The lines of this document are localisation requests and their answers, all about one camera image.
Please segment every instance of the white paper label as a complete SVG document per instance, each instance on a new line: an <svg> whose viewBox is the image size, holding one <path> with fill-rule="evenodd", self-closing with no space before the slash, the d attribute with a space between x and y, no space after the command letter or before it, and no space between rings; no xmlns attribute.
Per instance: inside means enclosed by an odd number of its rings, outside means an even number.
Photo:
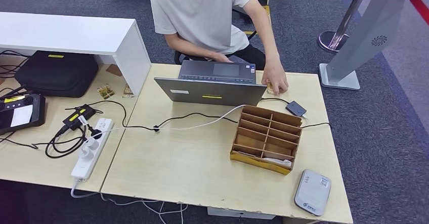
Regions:
<svg viewBox="0 0 429 224"><path fill-rule="evenodd" d="M174 90L174 89L170 89L170 91L174 94L189 94L188 91L186 90Z"/></svg>
<svg viewBox="0 0 429 224"><path fill-rule="evenodd" d="M14 109L11 127L28 124L33 114L33 105L27 105L21 108Z"/></svg>
<svg viewBox="0 0 429 224"><path fill-rule="evenodd" d="M82 125L88 125L88 121L83 115L79 116L78 119L82 123Z"/></svg>

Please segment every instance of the power strip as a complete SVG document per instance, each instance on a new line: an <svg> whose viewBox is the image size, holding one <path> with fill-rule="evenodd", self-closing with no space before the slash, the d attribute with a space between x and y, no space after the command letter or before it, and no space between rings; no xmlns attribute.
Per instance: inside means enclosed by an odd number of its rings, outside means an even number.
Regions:
<svg viewBox="0 0 429 224"><path fill-rule="evenodd" d="M111 119L101 118L98 120L94 129L99 129L104 132L112 129L113 125L114 123ZM91 176L109 135L110 131L103 133L98 139L91 138L82 145L78 153L79 159L71 172L73 177L86 181Z"/></svg>

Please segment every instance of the floor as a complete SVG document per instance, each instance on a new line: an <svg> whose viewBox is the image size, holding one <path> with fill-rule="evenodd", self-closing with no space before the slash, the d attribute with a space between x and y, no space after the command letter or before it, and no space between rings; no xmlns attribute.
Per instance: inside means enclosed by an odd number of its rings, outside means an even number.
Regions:
<svg viewBox="0 0 429 224"><path fill-rule="evenodd" d="M332 54L318 48L316 38L324 30L338 26L350 1L270 1L274 34L286 71L316 73L319 63L332 59ZM149 0L0 0L0 11L135 18L152 62L173 63L172 51L163 37L154 33L149 4ZM359 17L353 17L350 31ZM238 16L234 16L233 23L243 30L253 29ZM429 27L423 25L408 4L399 29L399 44L357 70L361 90L323 89L355 223L429 222L429 137L424 105L429 98L424 87L428 85L428 64L423 43L429 38ZM251 42L262 48L259 38ZM117 207L98 196L72 199L67 189L0 182L0 188L4 185L12 185L25 194L1 198L0 207L10 201L26 203L31 224L161 223L156 214L138 204ZM184 220L281 223L278 217L267 221L207 216L203 207L190 207L184 212ZM173 214L166 221L180 223L180 217Z"/></svg>

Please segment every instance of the hand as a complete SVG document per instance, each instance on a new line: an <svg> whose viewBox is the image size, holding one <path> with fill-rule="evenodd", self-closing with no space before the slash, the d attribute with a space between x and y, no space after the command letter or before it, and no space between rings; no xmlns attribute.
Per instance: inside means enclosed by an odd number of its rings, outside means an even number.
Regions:
<svg viewBox="0 0 429 224"><path fill-rule="evenodd" d="M210 59L218 62L232 62L222 53L213 53L213 55L210 56Z"/></svg>
<svg viewBox="0 0 429 224"><path fill-rule="evenodd" d="M274 95L285 93L289 88L284 73L283 66L280 63L280 58L266 58L264 74L262 76L262 84L267 84L268 81L273 86Z"/></svg>

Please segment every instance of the white cable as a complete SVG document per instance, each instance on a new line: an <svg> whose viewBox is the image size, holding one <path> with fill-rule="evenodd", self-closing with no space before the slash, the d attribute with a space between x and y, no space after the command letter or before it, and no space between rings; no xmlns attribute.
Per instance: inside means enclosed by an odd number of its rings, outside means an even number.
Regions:
<svg viewBox="0 0 429 224"><path fill-rule="evenodd" d="M221 117L219 117L219 118L218 118L218 119L216 119L215 121L212 121L212 122L209 122L209 123L205 123L205 124L201 124L201 125L196 125L196 126L193 126L193 127L188 127L188 128L164 128L164 127L161 127L161 128L153 128L153 127L148 127L148 129L150 129L150 130L154 130L154 129L171 129L171 130L194 129L194 128L198 128L198 127L202 127L202 126L206 126L206 125L214 124L214 123L218 122L219 120L221 120L221 119L225 118L228 114L232 113L234 110L239 109L239 108L244 107L244 106L245 106L245 105L240 105L240 106L237 106L237 107L235 107L235 108L231 109L230 111L228 111L226 114L222 115ZM114 129L110 129L110 130L102 131L102 132L100 132L100 133L98 133L98 134L95 134L95 135L93 135L93 136L91 136L91 137L88 137L88 138L87 138L87 141L88 141L88 140L90 140L90 139L92 139L92 138L94 138L94 137L96 137L96 136L98 136L98 135L101 135L101 134L103 134L103 133L106 133L106 132L109 132L109 131L114 131L114 130L120 130L120 129L133 129L133 128L130 128L130 127L119 127L119 128L114 128Z"/></svg>
<svg viewBox="0 0 429 224"><path fill-rule="evenodd" d="M159 213L161 213L161 211L162 211L162 208L164 207L164 201L162 202L162 204L161 204L161 208L159 209ZM158 214L159 215L159 219L161 219L161 221L162 221L162 223L164 223L164 224L167 224L166 222L165 222L165 220L164 219L162 219L162 216L161 216L161 214Z"/></svg>
<svg viewBox="0 0 429 224"><path fill-rule="evenodd" d="M128 203L117 203L115 200L112 200L110 198L104 198L103 193L100 193L100 196L101 196L102 200L113 202L113 204L119 205L119 206L131 205L131 204L139 203L139 202L148 202L148 203L159 202L159 200L136 200L136 201L132 201L132 202L128 202Z"/></svg>
<svg viewBox="0 0 429 224"><path fill-rule="evenodd" d="M159 212L159 211L154 210L152 207L148 206L148 205L145 203L145 201L143 201L142 203L146 206L146 208L148 208L149 210L153 211L155 214L158 214L158 215L159 215L159 214L164 215L164 214L179 213L179 212L181 212L181 211L185 211L186 209L188 209L188 205L186 205L186 207L185 207L185 208L180 209L180 210Z"/></svg>
<svg viewBox="0 0 429 224"><path fill-rule="evenodd" d="M98 193L90 193L90 194L86 194L86 195L75 195L74 190L76 190L76 187L80 182L82 182L81 178L76 178L74 180L73 187L71 188L71 191L70 191L71 197L76 198L76 199L80 199L80 198L85 198L85 197L89 197L89 196L98 194Z"/></svg>
<svg viewBox="0 0 429 224"><path fill-rule="evenodd" d="M85 198L85 197L89 197L89 196L92 196L92 195L96 195L96 194L98 194L98 193L90 193L90 194L86 194L86 195L75 195L75 194L74 194L74 190L76 189L77 185L78 185L80 182L82 182L82 179L81 179L81 178L76 178L76 179L75 179L75 181L74 181L74 183L73 183L73 187L71 188L71 191L70 191L70 195L71 195L71 197L73 197L73 198L77 198L77 199L80 199L80 198ZM175 210L175 211L164 211L164 212L161 212L161 211L162 211L162 208L164 207L164 203L165 203L164 201L162 202L162 204L161 204L161 208L159 209L159 211L156 211L156 210L154 210L153 208L149 207L149 206L146 204L146 202L147 202L147 203L159 202L158 200L136 200L136 201L132 201L132 202L128 202L128 203L117 203L115 200L112 200L112 199L110 199L110 198L104 198L103 193L100 193L100 196L101 196L101 199L102 199L103 201L111 201L111 202L113 202L113 204L118 205L118 206L125 206L125 205L131 205L131 204L135 204L135 203L142 202L142 203L146 206L146 208L148 208L149 210L151 210L151 211L152 211L152 212L154 212L155 214L158 214L159 218L161 219L162 223L164 223L164 224L167 224L167 223L164 221L164 219L162 218L162 216L161 216L161 215L164 215L164 214L173 214L173 213L180 213L181 222L182 222L182 224L183 224L183 212L184 212L186 209L188 209L188 205L186 205L186 207L183 209L183 208L182 208L182 204L180 204L180 210Z"/></svg>

